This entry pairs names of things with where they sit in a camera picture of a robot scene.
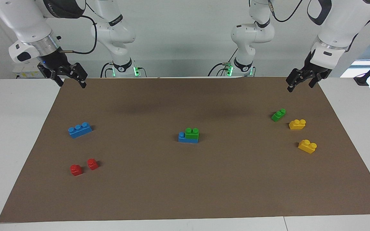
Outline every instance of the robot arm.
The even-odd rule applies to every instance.
[[[63,81],[59,75],[66,75],[78,81],[85,88],[88,76],[79,63],[70,64],[53,35],[46,17],[78,18],[82,15],[76,0],[0,0],[0,18],[11,28],[18,41],[9,47],[9,54],[15,63],[37,57],[38,68],[46,78],[53,79],[59,86]]]
[[[286,78],[289,92],[307,79],[312,79],[312,88],[328,77],[359,31],[370,22],[370,0],[311,0],[307,13],[321,30],[304,67],[293,69]]]
[[[273,39],[275,29],[270,23],[268,0],[251,0],[249,10],[251,24],[237,25],[232,29],[232,41],[238,46],[233,60],[236,75],[246,76],[250,73],[255,56],[255,43],[266,43]]]
[[[125,44],[135,41],[134,29],[123,19],[118,4],[114,0],[95,0],[97,14],[107,22],[97,24],[98,41],[109,50],[113,68],[118,77],[135,77],[133,61]]]

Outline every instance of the blue brick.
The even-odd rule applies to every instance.
[[[185,133],[180,132],[178,135],[178,142],[181,143],[198,143],[198,139],[187,139],[185,138]]]
[[[76,137],[80,137],[82,135],[92,132],[92,128],[91,126],[89,126],[87,122],[84,122],[82,123],[82,125],[78,124],[75,127],[70,127],[68,129],[68,132],[69,132],[69,135],[75,139]]]

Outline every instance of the white table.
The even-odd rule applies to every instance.
[[[370,89],[337,78],[320,86],[370,171]],[[58,91],[47,79],[0,79],[0,213]],[[0,230],[37,229],[365,231],[370,230],[370,215],[0,224]]]

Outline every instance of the yellow lego block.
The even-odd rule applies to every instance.
[[[302,140],[298,146],[299,149],[306,151],[309,154],[312,154],[316,147],[317,145],[315,143],[311,143],[309,140]]]
[[[291,130],[302,130],[306,125],[306,121],[305,120],[292,120],[290,123],[289,123],[289,128]]]

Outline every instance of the green brick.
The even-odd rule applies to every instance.
[[[185,129],[185,138],[187,139],[198,139],[199,138],[199,130],[197,128],[191,129],[188,127]]]
[[[275,121],[275,122],[279,121],[282,117],[284,117],[285,114],[286,114],[286,110],[282,108],[281,110],[279,110],[275,114],[273,114],[272,120]]]

